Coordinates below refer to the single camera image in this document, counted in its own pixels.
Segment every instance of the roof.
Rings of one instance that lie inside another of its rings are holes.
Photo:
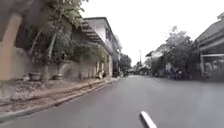
[[[223,29],[224,29],[224,20],[219,20],[218,22],[215,22],[212,25],[210,25],[195,41],[202,42],[220,33]]]
[[[113,33],[113,31],[112,31],[112,29],[111,29],[111,27],[110,27],[110,24],[109,24],[109,22],[108,22],[108,20],[107,20],[107,18],[106,17],[89,17],[89,18],[84,18],[84,21],[85,22],[88,22],[88,21],[91,21],[91,20],[104,20],[105,21],[105,23],[106,23],[106,25],[107,25],[107,27],[108,27],[108,29],[109,29],[109,31],[111,32],[111,34],[112,34],[112,38],[113,38],[113,40],[114,40],[114,42],[116,43],[116,46],[120,46],[120,44],[118,43],[119,41],[117,40],[117,38],[116,38],[116,36],[114,35],[114,33]]]
[[[87,21],[83,21],[81,25],[82,32],[89,37],[90,40],[93,42],[98,43],[99,45],[102,45],[110,54],[112,54],[112,51],[109,50],[106,45],[103,43],[102,39],[99,37],[99,35],[89,26]]]
[[[112,33],[113,37],[115,38],[114,33],[113,33],[113,31],[112,31],[112,29],[110,27],[110,24],[109,24],[109,22],[108,22],[106,17],[88,17],[88,18],[84,18],[84,20],[97,20],[97,19],[104,20],[106,22],[110,32]]]

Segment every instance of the curb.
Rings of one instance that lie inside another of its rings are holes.
[[[30,115],[30,114],[33,114],[33,113],[51,108],[53,106],[57,106],[58,104],[62,104],[63,102],[72,100],[74,98],[78,98],[78,97],[83,96],[87,93],[99,91],[99,90],[103,89],[104,87],[106,87],[106,84],[110,84],[110,83],[115,82],[115,81],[118,81],[118,79],[110,80],[110,81],[104,81],[103,83],[100,83],[99,84],[100,86],[98,86],[96,88],[93,88],[91,90],[88,90],[88,91],[80,93],[80,94],[74,94],[74,95],[56,100],[56,101],[51,102],[49,104],[45,104],[45,105],[42,105],[42,106],[32,107],[32,108],[25,109],[25,110],[20,110],[20,111],[4,114],[4,115],[0,116],[0,124],[6,122],[8,120],[16,119],[18,117],[25,116],[25,115]]]

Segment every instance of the utility pole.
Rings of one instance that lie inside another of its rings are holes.
[[[140,49],[139,49],[139,54],[140,54],[140,63],[142,64],[142,53]]]

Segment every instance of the foliage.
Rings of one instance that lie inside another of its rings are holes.
[[[128,55],[122,54],[119,61],[119,67],[121,67],[122,69],[131,68],[131,58]]]
[[[140,69],[142,67],[142,63],[141,62],[137,62],[134,66],[135,69]]]
[[[186,35],[186,32],[177,31],[174,27],[170,33],[170,37],[167,39],[167,46],[170,47],[170,51],[164,54],[166,62],[171,63],[172,66],[179,69],[186,69],[186,66],[192,59],[192,41],[190,37]]]
[[[56,11],[61,12],[68,20],[75,26],[80,26],[82,22],[80,10],[82,2],[88,2],[88,0],[46,0],[48,4]]]
[[[69,45],[56,41],[52,51],[51,64],[56,64],[60,68],[66,62],[67,56],[71,55],[69,52],[66,52],[69,48]]]

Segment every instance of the road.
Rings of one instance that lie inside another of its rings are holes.
[[[77,100],[2,124],[1,128],[223,128],[224,84],[130,76]]]

